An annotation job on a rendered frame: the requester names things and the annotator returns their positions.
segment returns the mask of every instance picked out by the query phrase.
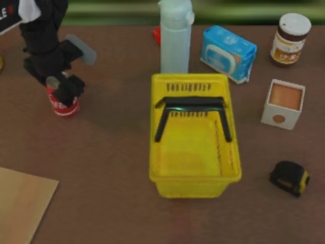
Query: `white sleeve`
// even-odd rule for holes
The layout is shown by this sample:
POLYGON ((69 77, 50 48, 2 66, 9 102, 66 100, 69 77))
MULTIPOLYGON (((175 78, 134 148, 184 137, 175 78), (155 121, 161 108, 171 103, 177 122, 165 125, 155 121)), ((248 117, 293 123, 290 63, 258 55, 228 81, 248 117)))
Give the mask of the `white sleeve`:
POLYGON ((18 13, 23 23, 32 22, 42 15, 35 0, 20 0, 18 13))

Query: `black handle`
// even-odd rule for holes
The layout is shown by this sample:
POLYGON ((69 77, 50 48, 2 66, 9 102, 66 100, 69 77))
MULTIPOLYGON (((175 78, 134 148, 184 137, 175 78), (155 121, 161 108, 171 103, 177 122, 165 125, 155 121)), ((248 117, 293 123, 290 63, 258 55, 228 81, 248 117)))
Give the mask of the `black handle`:
POLYGON ((165 97, 155 107, 161 107, 163 103, 165 103, 165 107, 156 131, 155 142, 160 142, 171 111, 218 111, 225 139, 227 142, 232 141, 223 97, 165 97))

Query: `wet wipes pack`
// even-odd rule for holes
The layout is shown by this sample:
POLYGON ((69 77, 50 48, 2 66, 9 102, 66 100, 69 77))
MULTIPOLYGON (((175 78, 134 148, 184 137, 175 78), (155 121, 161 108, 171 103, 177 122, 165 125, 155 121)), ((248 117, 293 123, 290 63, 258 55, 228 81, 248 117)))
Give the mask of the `wet wipes pack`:
POLYGON ((201 61, 237 84, 248 82, 257 46, 218 25, 203 35, 201 61))

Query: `table surface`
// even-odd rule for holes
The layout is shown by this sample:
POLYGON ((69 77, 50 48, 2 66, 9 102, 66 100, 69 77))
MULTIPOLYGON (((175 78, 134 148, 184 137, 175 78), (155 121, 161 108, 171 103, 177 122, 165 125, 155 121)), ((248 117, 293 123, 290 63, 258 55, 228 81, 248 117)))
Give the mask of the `table surface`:
MULTIPOLYGON (((19 31, 1 37, 0 166, 60 181, 32 243, 324 243, 325 27, 314 27, 299 62, 282 69, 268 58, 275 26, 226 26, 259 50, 250 82, 231 83, 243 177, 212 200, 164 199, 149 180, 150 82, 159 72, 152 28, 62 28, 99 53, 95 66, 73 65, 87 89, 68 120, 23 70, 19 31), (260 122, 273 78, 306 86, 293 131, 260 122), (268 181, 281 160, 311 175, 300 199, 268 181)), ((192 73, 213 73, 199 59, 205 28, 192 31, 192 73)))

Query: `water bottle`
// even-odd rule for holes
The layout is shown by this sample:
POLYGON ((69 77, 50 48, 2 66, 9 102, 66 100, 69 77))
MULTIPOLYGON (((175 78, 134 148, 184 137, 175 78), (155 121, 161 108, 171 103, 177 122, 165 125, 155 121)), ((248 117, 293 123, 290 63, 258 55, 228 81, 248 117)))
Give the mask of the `water bottle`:
POLYGON ((194 13, 190 0, 161 0, 160 72, 188 73, 191 28, 194 13))

